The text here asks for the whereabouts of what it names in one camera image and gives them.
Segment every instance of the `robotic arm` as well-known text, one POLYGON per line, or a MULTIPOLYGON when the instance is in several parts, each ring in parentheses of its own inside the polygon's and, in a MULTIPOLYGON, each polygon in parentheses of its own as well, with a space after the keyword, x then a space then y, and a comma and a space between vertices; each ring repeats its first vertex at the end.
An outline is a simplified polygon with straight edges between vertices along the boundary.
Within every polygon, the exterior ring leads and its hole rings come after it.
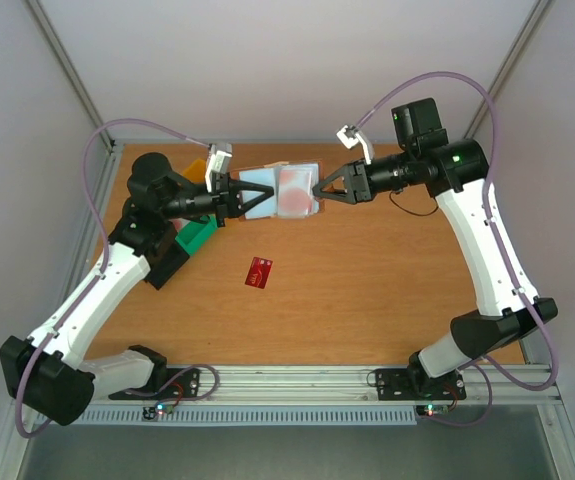
POLYGON ((84 361, 93 338, 120 301, 141 280, 160 289, 189 259, 176 242, 172 218, 204 223, 214 215, 219 227, 226 218, 244 215, 274 194, 271 187, 232 179, 226 173, 230 145, 212 145, 206 182, 194 184, 174 172, 160 153, 139 157, 127 181, 130 198, 109 235, 109 263, 102 257, 63 305, 31 335, 9 337, 0 360, 9 394, 16 398, 27 364, 44 346, 24 389, 23 403, 60 425, 78 418, 94 398, 127 388, 154 393, 166 381, 166 359, 133 346, 120 355, 84 361), (244 190, 258 192, 241 203, 244 190), (56 331, 59 320, 65 322, 56 331))
POLYGON ((474 283, 477 310, 454 318, 446 335, 411 355, 407 373, 415 393, 423 397, 445 383, 455 369, 536 328, 522 294, 544 322, 558 310, 553 299, 539 297, 524 273, 500 217, 493 186, 493 217, 485 215, 481 198, 488 164, 480 145, 471 139, 449 143, 431 98, 394 108, 392 116, 403 153, 373 159, 373 149, 362 132, 345 126, 338 137, 348 148, 360 144, 364 158, 332 173, 314 187, 314 195, 356 204, 372 201, 381 192, 400 193, 423 184, 454 229, 474 283), (341 179, 344 188, 330 188, 341 179), (512 286, 490 222, 498 227, 511 265, 520 276, 520 291, 512 286))

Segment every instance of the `wooden table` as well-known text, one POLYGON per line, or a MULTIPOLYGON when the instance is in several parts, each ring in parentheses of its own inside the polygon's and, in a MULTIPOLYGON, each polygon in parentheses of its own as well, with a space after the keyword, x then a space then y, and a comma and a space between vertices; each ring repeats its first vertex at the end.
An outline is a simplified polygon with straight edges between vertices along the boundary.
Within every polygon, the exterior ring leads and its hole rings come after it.
MULTIPOLYGON (((205 149, 127 145, 105 216, 120 217, 133 161, 158 151, 176 171, 205 149)), ((379 145, 377 155, 393 151, 379 145)), ((235 145, 231 168, 322 159, 325 174, 356 159, 341 145, 235 145)), ((423 187, 399 203, 433 207, 423 187)), ((467 267, 442 213, 417 218, 387 195, 303 220, 228 220, 160 290, 141 282, 102 328, 89 358, 143 344, 172 363, 406 364, 409 354, 475 308, 467 267), (253 257, 274 261, 264 290, 245 285, 253 257)), ((522 363, 517 345, 496 354, 522 363)))

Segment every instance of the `mounting plate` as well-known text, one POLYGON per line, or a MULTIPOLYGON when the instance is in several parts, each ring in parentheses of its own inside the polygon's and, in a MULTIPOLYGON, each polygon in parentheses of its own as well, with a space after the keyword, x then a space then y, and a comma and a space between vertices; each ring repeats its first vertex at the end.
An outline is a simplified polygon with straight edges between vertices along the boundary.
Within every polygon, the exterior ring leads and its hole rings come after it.
MULTIPOLYGON (((171 377, 173 377, 176 373, 180 372, 182 369, 180 368, 167 368, 167 378, 165 382, 167 382, 171 377)), ((180 377, 178 377, 174 383, 177 383, 181 387, 183 387, 183 398, 194 398, 197 395, 198 387, 200 387, 200 370, 197 368, 192 368, 186 373, 183 373, 180 377)), ((157 395, 153 395, 151 397, 139 397, 136 395, 130 395, 126 392, 117 392, 109 395, 110 400, 136 400, 142 402, 143 400, 167 400, 176 398, 178 394, 176 393, 178 388, 174 385, 170 385, 169 387, 162 390, 157 395)))
POLYGON ((437 400, 453 400, 452 393, 445 388, 451 388, 456 393, 458 400, 467 398, 464 383, 458 387, 458 382, 463 381, 463 376, 453 374, 442 384, 437 384, 434 389, 429 390, 427 396, 421 397, 416 394, 411 380, 407 375, 407 368, 378 368, 374 370, 376 377, 375 384, 378 392, 378 400, 427 400, 435 402, 437 400))

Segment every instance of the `vent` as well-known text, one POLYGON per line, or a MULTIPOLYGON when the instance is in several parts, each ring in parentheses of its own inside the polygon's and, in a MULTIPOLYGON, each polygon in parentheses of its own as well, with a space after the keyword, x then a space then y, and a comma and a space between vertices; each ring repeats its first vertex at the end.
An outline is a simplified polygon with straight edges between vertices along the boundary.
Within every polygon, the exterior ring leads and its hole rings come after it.
POLYGON ((184 405, 174 413, 153 416, 142 406, 90 406, 75 425, 278 426, 278 425, 415 425, 413 407, 248 407, 184 405))

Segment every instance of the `red packet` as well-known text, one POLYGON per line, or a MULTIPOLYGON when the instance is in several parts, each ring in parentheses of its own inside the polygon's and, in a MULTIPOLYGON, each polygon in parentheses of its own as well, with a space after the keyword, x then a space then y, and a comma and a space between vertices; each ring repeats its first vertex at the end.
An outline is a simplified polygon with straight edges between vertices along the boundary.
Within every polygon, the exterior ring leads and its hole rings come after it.
POLYGON ((265 288, 273 263, 274 262, 271 260, 267 260, 265 258, 254 257, 251 262, 251 267, 249 267, 249 273, 247 273, 245 285, 256 288, 265 288))

